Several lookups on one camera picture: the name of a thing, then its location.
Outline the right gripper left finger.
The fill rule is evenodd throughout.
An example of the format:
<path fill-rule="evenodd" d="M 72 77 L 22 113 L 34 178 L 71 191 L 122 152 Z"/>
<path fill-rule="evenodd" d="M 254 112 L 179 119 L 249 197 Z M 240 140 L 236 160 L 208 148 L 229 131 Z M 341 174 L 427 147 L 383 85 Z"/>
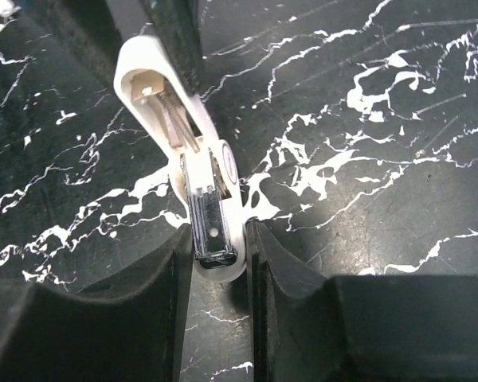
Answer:
<path fill-rule="evenodd" d="M 176 381 L 190 227 L 76 294 L 0 279 L 0 381 Z"/>

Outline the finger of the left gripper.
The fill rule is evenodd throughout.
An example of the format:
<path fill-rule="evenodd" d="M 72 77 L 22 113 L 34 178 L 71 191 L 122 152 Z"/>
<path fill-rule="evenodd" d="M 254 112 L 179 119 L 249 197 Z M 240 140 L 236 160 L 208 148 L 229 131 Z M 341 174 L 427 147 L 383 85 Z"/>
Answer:
<path fill-rule="evenodd" d="M 118 0 L 107 6 L 124 41 L 141 34 L 158 37 L 186 93 L 195 96 L 201 91 L 204 64 L 197 1 Z"/>

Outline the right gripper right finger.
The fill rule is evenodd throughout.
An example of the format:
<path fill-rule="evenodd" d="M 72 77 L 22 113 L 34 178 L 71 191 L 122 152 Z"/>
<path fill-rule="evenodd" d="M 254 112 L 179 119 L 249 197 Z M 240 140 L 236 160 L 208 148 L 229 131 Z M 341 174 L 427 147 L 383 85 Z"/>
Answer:
<path fill-rule="evenodd" d="M 478 275 L 325 278 L 246 227 L 256 381 L 478 381 Z"/>

